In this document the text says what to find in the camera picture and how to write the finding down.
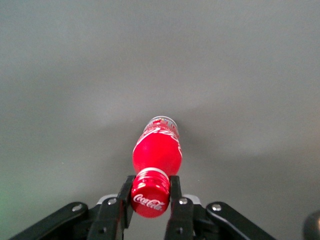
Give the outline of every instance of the gray background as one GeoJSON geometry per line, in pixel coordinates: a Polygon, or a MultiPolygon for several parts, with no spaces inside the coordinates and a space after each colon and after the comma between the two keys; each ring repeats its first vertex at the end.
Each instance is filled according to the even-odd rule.
{"type": "MultiPolygon", "coordinates": [[[[320,209],[319,1],[1,1],[0,239],[134,174],[176,120],[182,192],[279,240],[320,209]]],[[[169,211],[125,239],[162,239],[169,211]]]]}

